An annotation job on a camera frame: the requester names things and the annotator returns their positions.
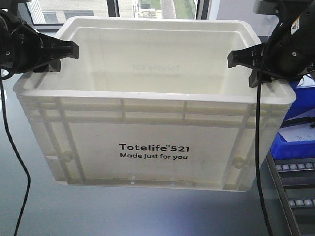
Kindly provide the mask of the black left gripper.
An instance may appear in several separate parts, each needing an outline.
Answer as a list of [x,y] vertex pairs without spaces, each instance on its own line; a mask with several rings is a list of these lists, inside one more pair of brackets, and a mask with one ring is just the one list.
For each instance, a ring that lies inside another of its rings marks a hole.
[[[44,61],[44,57],[55,59]],[[0,77],[33,71],[60,72],[63,58],[79,58],[79,46],[39,33],[14,14],[0,11]]]

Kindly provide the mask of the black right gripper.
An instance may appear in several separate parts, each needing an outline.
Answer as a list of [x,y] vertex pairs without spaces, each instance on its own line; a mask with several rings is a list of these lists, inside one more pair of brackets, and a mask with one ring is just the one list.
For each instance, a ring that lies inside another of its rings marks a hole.
[[313,0],[267,0],[274,5],[280,25],[268,41],[263,70],[257,69],[263,58],[264,43],[227,56],[229,68],[238,65],[255,68],[248,78],[250,88],[276,79],[294,81],[307,73],[315,62],[315,2]]

